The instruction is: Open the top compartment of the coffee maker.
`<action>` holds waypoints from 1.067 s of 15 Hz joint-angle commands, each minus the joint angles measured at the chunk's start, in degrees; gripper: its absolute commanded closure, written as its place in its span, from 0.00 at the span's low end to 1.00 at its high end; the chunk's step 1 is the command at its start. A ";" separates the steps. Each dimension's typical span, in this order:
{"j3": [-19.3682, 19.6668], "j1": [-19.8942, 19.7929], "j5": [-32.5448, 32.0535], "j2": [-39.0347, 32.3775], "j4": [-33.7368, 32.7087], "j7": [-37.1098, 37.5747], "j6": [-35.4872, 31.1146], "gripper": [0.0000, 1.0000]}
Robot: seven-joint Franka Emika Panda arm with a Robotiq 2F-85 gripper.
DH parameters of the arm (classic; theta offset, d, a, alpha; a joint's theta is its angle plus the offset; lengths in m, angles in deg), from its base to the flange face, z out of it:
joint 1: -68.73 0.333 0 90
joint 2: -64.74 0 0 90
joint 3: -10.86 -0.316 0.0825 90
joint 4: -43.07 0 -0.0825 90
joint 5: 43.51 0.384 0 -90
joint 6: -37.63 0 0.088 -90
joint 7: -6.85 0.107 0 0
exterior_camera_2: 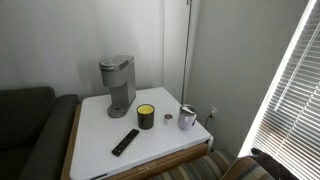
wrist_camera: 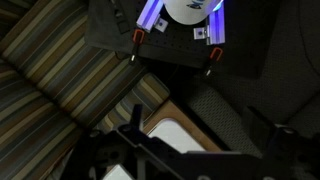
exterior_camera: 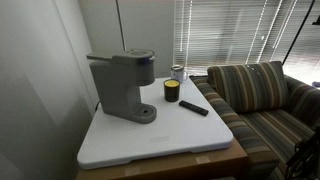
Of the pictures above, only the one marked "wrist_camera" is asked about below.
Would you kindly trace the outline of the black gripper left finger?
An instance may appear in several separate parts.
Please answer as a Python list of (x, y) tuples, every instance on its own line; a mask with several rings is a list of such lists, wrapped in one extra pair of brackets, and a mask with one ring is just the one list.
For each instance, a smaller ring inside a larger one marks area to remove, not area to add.
[(114, 165), (122, 165), (135, 180), (180, 180), (180, 175), (167, 165), (175, 150), (140, 130), (142, 108), (136, 104), (129, 123), (108, 134), (100, 130), (86, 132), (77, 142), (62, 180), (102, 180), (107, 168)]

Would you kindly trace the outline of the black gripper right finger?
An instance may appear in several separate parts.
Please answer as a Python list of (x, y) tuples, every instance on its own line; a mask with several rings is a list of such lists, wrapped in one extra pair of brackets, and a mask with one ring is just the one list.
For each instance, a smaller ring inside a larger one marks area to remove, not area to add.
[(263, 154), (263, 178), (273, 180), (320, 179), (319, 134), (301, 135), (286, 125), (276, 125), (252, 106), (247, 107), (247, 135)]

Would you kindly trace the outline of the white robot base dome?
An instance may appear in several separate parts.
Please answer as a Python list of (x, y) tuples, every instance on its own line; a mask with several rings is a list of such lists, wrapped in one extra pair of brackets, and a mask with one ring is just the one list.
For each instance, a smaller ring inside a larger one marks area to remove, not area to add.
[(176, 22), (194, 25), (217, 11), (224, 0), (162, 0), (166, 11)]

